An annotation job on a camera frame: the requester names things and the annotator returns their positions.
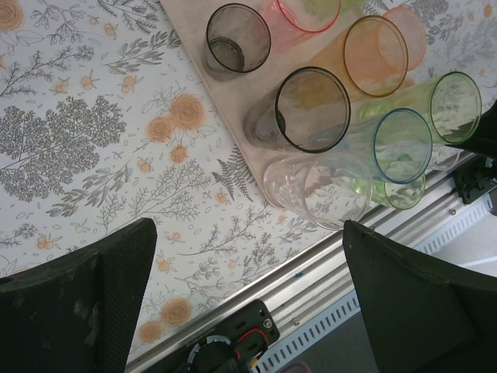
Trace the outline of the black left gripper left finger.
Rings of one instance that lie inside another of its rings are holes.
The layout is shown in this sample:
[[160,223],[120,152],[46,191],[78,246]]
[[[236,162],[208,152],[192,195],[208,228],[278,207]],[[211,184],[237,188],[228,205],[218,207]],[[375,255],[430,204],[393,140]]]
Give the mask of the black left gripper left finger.
[[0,278],[0,373],[124,373],[156,241],[141,218]]

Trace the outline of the medium green plastic glass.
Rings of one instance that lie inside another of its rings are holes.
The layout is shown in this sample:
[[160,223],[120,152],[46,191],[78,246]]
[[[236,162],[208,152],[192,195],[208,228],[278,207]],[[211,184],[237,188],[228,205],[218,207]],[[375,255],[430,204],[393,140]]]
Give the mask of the medium green plastic glass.
[[360,118],[397,108],[409,108],[422,115],[435,143],[458,145],[478,129],[482,99],[471,76],[451,71],[365,104],[360,110]]

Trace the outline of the small clear plastic glass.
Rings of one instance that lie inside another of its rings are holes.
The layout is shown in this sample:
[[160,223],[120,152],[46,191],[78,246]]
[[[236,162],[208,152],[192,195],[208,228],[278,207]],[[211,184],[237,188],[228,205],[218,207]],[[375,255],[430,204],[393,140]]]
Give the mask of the small clear plastic glass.
[[458,163],[461,153],[462,150],[458,148],[435,144],[426,171],[447,171],[451,169]]

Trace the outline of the blue plastic glass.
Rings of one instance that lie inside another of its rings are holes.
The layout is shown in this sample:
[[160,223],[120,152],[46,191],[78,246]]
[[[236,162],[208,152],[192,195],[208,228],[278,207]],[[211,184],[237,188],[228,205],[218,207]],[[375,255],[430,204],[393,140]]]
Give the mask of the blue plastic glass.
[[398,108],[350,124],[335,147],[355,155],[372,180],[407,184],[425,172],[433,137],[418,112]]

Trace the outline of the small green plastic glass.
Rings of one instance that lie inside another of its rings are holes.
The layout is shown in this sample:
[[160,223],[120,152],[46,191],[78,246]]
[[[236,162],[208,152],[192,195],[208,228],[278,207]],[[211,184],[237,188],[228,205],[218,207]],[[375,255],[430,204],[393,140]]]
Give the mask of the small green plastic glass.
[[426,189],[426,177],[424,175],[410,183],[398,184],[380,180],[371,181],[371,197],[368,197],[368,182],[364,180],[352,180],[348,189],[365,197],[369,205],[371,201],[376,204],[398,210],[408,210],[417,205],[423,197]]

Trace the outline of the salmon dimpled plastic glass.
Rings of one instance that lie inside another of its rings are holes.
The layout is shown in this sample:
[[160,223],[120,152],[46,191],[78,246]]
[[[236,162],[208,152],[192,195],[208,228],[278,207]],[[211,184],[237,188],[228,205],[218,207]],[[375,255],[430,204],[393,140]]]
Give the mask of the salmon dimpled plastic glass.
[[416,12],[405,6],[390,9],[383,17],[401,31],[408,49],[408,71],[414,70],[422,63],[427,49],[426,31],[422,20]]

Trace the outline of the large clear plastic glass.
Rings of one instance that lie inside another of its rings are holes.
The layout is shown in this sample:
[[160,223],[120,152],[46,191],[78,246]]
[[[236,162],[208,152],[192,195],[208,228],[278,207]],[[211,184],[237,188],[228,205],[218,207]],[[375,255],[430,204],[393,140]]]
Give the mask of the large clear plastic glass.
[[331,231],[360,220],[372,197],[367,166],[341,150],[276,160],[267,167],[262,187],[281,207]]

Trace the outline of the orange plastic glass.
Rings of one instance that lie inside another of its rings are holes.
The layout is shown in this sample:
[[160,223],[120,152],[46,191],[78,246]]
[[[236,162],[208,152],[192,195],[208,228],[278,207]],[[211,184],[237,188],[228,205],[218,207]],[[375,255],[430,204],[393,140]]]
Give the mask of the orange plastic glass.
[[364,16],[323,47],[310,64],[337,76],[351,99],[382,98],[403,84],[408,47],[392,21]]

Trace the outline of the tall grey plastic glass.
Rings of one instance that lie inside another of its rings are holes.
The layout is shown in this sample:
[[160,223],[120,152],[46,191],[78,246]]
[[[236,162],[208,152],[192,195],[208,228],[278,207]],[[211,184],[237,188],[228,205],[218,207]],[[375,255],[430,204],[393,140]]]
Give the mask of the tall grey plastic glass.
[[334,148],[351,121],[351,103],[330,71],[307,66],[292,71],[247,112],[245,138],[258,148],[320,154]]

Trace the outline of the large green plastic glass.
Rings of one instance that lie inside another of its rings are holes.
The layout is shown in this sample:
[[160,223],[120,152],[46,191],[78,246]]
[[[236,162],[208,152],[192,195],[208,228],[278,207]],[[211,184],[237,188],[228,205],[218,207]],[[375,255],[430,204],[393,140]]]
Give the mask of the large green plastic glass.
[[306,11],[320,20],[331,19],[340,13],[348,12],[366,0],[304,0]]

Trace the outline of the pink faceted plastic glass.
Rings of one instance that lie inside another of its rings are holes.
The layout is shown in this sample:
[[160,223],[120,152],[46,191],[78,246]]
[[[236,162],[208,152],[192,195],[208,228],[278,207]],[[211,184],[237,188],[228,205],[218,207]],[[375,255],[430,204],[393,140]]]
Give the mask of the pink faceted plastic glass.
[[272,44],[279,50],[325,32],[339,17],[320,20],[306,11],[304,0],[261,0],[259,9],[269,26]]

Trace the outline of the small grey plastic glass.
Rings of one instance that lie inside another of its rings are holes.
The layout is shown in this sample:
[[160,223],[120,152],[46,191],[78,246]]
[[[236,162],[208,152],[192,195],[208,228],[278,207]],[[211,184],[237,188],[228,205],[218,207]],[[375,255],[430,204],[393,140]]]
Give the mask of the small grey plastic glass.
[[204,66],[212,78],[230,80],[261,68],[271,48],[269,26],[259,12],[248,5],[228,3],[207,22]]

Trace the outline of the pink plastic tray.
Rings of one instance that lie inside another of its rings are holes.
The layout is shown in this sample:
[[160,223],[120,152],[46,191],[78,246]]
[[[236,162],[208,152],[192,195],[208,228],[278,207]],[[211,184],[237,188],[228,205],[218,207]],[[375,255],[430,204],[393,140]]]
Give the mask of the pink plastic tray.
[[[160,0],[160,2],[257,181],[262,180],[267,167],[275,160],[295,155],[317,155],[258,148],[245,138],[242,128],[243,120],[258,99],[279,85],[292,71],[315,66],[310,64],[310,60],[323,47],[358,19],[367,16],[363,13],[361,5],[348,12],[340,13],[331,28],[299,44],[283,50],[276,49],[272,44],[266,63],[258,70],[230,80],[219,81],[209,76],[204,66],[205,33],[210,16],[216,9],[228,3],[248,5],[262,16],[259,9],[261,0]],[[412,85],[408,73],[409,71],[398,90]],[[351,99],[349,97],[349,99],[351,103],[350,124],[354,124],[357,121],[356,107],[361,103],[380,98]]]

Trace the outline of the floral table cover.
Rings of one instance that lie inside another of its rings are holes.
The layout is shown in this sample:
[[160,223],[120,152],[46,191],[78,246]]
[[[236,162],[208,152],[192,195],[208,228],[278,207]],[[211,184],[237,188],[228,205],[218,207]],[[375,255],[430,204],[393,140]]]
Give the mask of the floral table cover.
[[139,218],[126,362],[329,236],[266,201],[160,0],[0,0],[0,278]]

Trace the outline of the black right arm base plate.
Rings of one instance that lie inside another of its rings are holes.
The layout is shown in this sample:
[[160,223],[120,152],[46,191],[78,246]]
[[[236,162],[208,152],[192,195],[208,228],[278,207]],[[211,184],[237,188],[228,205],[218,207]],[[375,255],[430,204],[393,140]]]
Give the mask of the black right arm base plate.
[[465,205],[497,187],[497,160],[477,156],[452,173],[455,189]]

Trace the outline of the wide aluminium profile rail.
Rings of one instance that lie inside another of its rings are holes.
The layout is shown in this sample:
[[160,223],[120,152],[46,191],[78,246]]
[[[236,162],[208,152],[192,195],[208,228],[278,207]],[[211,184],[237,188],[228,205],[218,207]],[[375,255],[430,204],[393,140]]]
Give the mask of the wide aluminium profile rail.
[[[434,254],[483,218],[491,207],[487,197],[464,204],[456,191],[451,171],[430,173],[427,185],[424,198],[413,209],[393,211],[376,207],[361,221],[362,224],[405,246]],[[182,343],[189,342],[253,300],[265,303],[281,336],[286,336],[352,291],[342,233],[327,235],[215,309],[195,318],[151,352],[132,361],[125,373],[146,372]]]

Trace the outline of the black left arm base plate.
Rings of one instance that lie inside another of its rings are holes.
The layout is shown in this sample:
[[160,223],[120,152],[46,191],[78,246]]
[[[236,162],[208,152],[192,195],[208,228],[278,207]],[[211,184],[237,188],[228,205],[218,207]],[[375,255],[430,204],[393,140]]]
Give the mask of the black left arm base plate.
[[188,343],[182,373],[253,373],[279,338],[265,303],[255,300]]

